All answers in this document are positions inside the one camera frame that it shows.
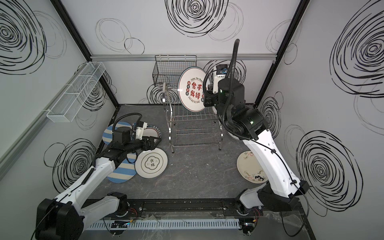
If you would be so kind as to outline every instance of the table surface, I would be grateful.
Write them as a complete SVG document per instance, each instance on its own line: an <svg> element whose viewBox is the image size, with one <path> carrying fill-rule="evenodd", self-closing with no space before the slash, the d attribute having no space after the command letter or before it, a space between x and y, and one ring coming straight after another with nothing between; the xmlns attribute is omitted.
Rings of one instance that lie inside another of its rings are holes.
<svg viewBox="0 0 384 240"><path fill-rule="evenodd" d="M167 168L152 179L136 174L124 183L113 183L105 178L90 198L100 199L113 191L127 194L128 199L235 198L242 190L260 185L247 181L238 172L237 157L249 149L225 130L221 150L217 145L175 147L172 153L163 106L123 105L118 117L127 113L141 113L142 121L160 128L162 141L157 147L168 156ZM122 119L132 125L136 120L137 116Z"/></svg>

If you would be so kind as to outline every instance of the wire shelf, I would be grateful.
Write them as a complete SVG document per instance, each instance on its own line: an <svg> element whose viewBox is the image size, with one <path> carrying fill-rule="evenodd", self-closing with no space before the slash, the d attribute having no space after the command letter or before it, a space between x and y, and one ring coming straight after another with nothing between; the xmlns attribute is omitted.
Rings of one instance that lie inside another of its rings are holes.
<svg viewBox="0 0 384 240"><path fill-rule="evenodd" d="M180 103L168 101L170 91L177 91L163 83L162 101L169 131L169 146L174 147L219 145L223 143L223 129L212 108L191 112Z"/></svg>
<svg viewBox="0 0 384 240"><path fill-rule="evenodd" d="M155 86L162 86L163 83L177 86L183 71L189 67L196 66L196 55L180 55L180 57L184 56L184 61L172 61L169 59L175 56L178 55L155 56L156 63L152 73Z"/></svg>
<svg viewBox="0 0 384 240"><path fill-rule="evenodd" d="M102 62L88 62L47 113L53 122L72 122L105 72Z"/></svg>

